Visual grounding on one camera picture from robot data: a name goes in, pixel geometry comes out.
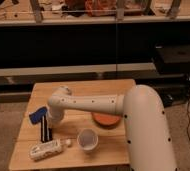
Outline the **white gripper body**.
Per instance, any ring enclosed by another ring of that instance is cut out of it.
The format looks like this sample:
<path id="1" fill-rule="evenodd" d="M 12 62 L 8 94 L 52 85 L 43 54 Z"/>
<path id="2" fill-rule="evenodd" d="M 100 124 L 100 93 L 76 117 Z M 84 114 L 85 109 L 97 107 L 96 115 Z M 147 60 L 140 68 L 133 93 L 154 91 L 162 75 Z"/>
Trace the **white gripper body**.
<path id="1" fill-rule="evenodd" d="M 47 112 L 48 127 L 53 128 L 64 118 L 64 111 L 59 109 L 49 109 Z"/>

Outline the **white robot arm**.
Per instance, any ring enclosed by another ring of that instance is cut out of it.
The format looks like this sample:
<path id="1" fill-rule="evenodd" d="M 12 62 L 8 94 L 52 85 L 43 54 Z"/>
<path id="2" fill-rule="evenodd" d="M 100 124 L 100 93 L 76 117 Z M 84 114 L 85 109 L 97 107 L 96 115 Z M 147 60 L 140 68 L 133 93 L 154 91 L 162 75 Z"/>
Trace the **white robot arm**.
<path id="1" fill-rule="evenodd" d="M 147 85 L 134 85 L 124 94 L 73 96 L 59 87 L 47 100 L 50 127 L 66 109 L 124 117 L 130 171 L 177 171 L 177 162 L 162 100 Z"/>

